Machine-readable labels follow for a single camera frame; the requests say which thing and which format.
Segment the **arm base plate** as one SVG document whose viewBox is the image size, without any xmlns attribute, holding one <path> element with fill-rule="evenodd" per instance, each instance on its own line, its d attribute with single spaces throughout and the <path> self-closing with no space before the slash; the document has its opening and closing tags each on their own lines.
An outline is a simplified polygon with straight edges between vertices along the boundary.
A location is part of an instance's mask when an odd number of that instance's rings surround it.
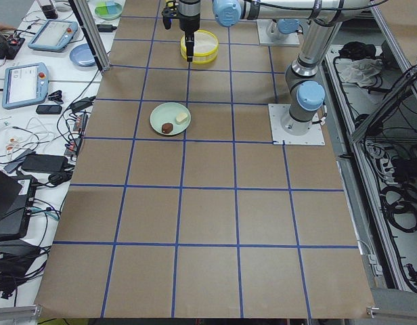
<svg viewBox="0 0 417 325">
<path fill-rule="evenodd" d="M 257 20 L 259 43 L 266 46 L 298 47 L 299 20 Z"/>
<path fill-rule="evenodd" d="M 298 122 L 290 116 L 290 104 L 269 104 L 272 143 L 291 146 L 324 146 L 324 135 L 319 116 L 312 121 Z"/>
</svg>

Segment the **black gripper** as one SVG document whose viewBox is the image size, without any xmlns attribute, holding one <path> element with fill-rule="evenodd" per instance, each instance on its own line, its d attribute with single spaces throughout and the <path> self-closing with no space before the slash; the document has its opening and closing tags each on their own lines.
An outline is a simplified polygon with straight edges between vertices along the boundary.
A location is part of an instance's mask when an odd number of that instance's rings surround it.
<svg viewBox="0 0 417 325">
<path fill-rule="evenodd" d="M 180 29 L 185 32 L 185 54 L 188 62 L 194 57 L 194 32 L 200 28 L 200 1 L 179 0 Z"/>
</svg>

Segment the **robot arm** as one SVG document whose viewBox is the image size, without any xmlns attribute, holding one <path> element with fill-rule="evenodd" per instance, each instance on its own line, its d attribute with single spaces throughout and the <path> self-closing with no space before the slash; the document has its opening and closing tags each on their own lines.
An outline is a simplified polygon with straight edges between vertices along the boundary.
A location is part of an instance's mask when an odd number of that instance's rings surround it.
<svg viewBox="0 0 417 325">
<path fill-rule="evenodd" d="M 299 101 L 299 90 L 292 84 L 292 78 L 304 81 L 314 77 L 341 23 L 360 14 L 369 4 L 369 1 L 213 1 L 212 9 L 217 23 L 224 27 L 240 20 L 306 19 L 310 22 L 301 51 L 286 71 L 292 100 L 289 116 L 304 124 L 312 120 L 316 109 Z"/>
</svg>

